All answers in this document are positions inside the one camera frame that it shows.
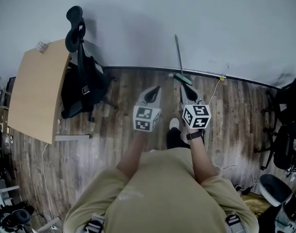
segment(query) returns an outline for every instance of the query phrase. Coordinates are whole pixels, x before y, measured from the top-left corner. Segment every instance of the person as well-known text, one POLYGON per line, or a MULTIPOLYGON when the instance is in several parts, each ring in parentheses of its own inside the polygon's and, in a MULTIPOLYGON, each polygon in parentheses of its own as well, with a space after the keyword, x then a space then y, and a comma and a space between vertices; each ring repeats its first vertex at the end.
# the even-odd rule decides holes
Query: person
POLYGON ((258 233, 231 182, 217 176, 198 130, 187 130, 189 144, 173 118, 167 150, 143 154, 147 133, 135 133, 117 166, 94 177, 69 210, 64 232, 84 232, 93 215, 104 217, 106 233, 234 232, 226 218, 236 214, 246 233, 258 233))

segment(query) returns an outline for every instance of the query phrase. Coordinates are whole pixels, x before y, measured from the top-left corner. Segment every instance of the wooden desk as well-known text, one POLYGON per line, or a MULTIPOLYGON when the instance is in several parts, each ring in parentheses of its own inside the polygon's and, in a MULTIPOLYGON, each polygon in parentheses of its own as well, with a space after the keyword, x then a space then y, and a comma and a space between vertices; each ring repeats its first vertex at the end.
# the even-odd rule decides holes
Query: wooden desk
POLYGON ((58 104, 69 60, 64 39, 51 42, 44 53, 37 49, 24 53, 11 96, 9 127, 50 144, 55 140, 89 139, 89 135, 55 138, 58 104))

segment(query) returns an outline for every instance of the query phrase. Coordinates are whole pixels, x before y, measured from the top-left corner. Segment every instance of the shirt sleeve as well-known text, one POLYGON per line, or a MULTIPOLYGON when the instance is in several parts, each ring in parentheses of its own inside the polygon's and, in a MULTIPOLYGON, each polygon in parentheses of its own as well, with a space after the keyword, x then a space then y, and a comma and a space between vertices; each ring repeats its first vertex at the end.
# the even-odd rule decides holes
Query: shirt sleeve
POLYGON ((240 217, 248 233, 259 232, 256 217, 241 199, 231 181, 214 176, 203 181, 201 186, 215 199, 227 215, 235 212, 240 217))
POLYGON ((93 214, 104 216, 107 208, 124 189, 129 179, 116 168, 96 175, 66 215, 65 233, 75 233, 93 214))

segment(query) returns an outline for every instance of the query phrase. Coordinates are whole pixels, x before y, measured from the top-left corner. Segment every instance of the black pants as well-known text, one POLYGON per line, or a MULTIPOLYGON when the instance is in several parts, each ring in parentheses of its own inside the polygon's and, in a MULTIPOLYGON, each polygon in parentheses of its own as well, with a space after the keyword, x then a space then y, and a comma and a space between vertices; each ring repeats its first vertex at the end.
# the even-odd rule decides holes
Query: black pants
POLYGON ((185 143, 180 138, 181 131, 175 127, 173 127, 171 130, 169 130, 166 134, 166 146, 167 149, 173 149, 173 148, 190 148, 190 145, 185 143))

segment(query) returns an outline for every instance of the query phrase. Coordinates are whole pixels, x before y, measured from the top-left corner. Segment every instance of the forearm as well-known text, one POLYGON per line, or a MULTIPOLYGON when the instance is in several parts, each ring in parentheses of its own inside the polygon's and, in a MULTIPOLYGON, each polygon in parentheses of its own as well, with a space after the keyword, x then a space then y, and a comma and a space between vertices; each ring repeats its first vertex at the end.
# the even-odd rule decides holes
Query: forearm
POLYGON ((201 184, 204 180, 217 175, 215 168, 206 152, 201 137, 189 140, 195 180, 201 184))
POLYGON ((126 153, 122 156, 121 161, 117 165, 117 169, 130 179, 138 169, 146 137, 147 135, 145 133, 136 132, 126 153))

